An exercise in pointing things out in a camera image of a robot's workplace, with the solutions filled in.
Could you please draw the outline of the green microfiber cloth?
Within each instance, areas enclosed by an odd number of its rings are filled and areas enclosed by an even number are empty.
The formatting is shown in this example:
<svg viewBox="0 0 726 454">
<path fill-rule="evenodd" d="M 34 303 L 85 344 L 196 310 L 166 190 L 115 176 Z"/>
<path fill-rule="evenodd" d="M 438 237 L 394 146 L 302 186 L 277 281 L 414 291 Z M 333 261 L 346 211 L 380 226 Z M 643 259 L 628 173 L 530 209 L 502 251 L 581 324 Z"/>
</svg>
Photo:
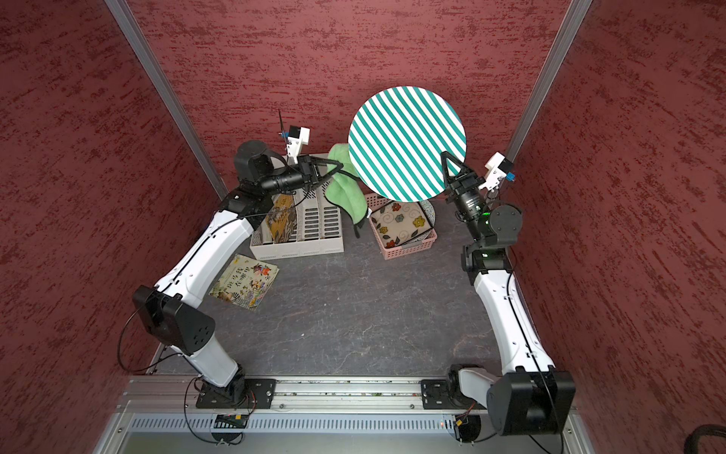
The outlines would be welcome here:
<svg viewBox="0 0 726 454">
<path fill-rule="evenodd" d="M 359 176 L 353 164 L 348 144 L 334 145 L 328 153 L 328 159 L 342 162 L 347 171 Z M 355 236 L 360 238 L 360 230 L 369 215 L 369 208 L 359 182 L 338 174 L 333 177 L 325 190 L 325 198 L 349 215 Z"/>
</svg>

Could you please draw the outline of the green striped round plate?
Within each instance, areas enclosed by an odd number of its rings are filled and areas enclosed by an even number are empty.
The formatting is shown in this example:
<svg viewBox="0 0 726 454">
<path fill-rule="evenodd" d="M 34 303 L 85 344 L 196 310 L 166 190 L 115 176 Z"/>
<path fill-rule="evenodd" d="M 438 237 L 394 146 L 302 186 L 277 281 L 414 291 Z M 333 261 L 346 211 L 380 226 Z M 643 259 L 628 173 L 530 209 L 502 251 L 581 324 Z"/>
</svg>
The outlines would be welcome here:
<svg viewBox="0 0 726 454">
<path fill-rule="evenodd" d="M 421 202 L 444 192 L 441 153 L 461 161 L 465 128 L 441 96 L 420 87 L 398 86 L 369 98 L 349 128 L 350 155 L 372 192 L 397 202 Z"/>
</svg>

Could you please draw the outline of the square floral plate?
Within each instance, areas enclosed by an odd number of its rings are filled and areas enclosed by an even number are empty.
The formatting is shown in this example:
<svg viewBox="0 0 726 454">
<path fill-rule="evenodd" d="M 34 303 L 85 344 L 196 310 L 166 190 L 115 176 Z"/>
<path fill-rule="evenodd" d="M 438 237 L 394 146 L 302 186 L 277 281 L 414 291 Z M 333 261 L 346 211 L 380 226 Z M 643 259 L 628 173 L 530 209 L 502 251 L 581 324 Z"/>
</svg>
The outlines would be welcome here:
<svg viewBox="0 0 726 454">
<path fill-rule="evenodd" d="M 423 241 L 434 229 L 420 202 L 386 202 L 372 212 L 371 221 L 385 249 Z"/>
</svg>

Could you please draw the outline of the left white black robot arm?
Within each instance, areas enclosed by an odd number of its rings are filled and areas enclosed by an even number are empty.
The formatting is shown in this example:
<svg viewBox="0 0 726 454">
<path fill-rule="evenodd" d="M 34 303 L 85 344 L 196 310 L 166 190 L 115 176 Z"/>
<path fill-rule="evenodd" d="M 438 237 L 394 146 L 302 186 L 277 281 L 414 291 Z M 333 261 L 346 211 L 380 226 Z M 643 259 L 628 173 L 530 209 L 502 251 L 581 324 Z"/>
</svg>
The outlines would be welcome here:
<svg viewBox="0 0 726 454">
<path fill-rule="evenodd" d="M 250 392 L 242 367 L 216 338 L 215 320 L 199 309 L 206 291 L 270 213 L 274 197 L 314 190 L 338 176 L 357 177 L 342 144 L 326 157 L 304 154 L 291 164 L 266 143 L 251 140 L 238 147 L 234 168 L 237 188 L 223 199 L 194 246 L 154 286 L 141 286 L 132 295 L 134 314 L 147 333 L 197 371 L 203 395 L 218 408 L 238 408 Z"/>
</svg>

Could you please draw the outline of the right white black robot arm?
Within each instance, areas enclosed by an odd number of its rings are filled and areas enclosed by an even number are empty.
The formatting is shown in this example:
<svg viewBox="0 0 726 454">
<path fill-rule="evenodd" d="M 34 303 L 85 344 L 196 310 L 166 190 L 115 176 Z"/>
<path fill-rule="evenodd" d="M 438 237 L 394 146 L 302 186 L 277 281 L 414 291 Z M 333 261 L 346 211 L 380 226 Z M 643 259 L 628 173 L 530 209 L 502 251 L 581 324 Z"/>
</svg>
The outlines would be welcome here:
<svg viewBox="0 0 726 454">
<path fill-rule="evenodd" d="M 496 378 L 478 366 L 455 366 L 449 374 L 454 397 L 486 408 L 497 434 L 561 434 L 576 393 L 571 374 L 546 353 L 522 303 L 510 262 L 523 227 L 523 212 L 499 200 L 512 162 L 497 153 L 479 176 L 463 160 L 441 155 L 447 202 L 473 238 L 462 249 L 461 265 L 481 299 L 495 334 L 502 366 Z"/>
</svg>

